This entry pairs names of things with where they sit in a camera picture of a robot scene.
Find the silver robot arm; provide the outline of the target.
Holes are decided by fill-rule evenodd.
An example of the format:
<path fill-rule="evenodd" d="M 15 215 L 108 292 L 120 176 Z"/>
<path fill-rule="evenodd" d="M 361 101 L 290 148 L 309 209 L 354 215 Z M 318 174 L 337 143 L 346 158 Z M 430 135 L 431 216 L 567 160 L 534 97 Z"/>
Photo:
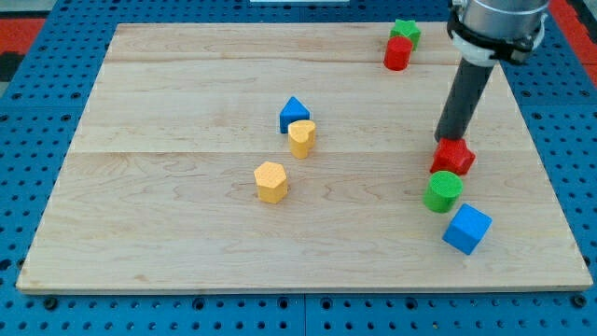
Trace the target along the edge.
<path fill-rule="evenodd" d="M 549 0 L 450 0 L 447 32 L 467 62 L 523 64 L 545 36 Z"/>

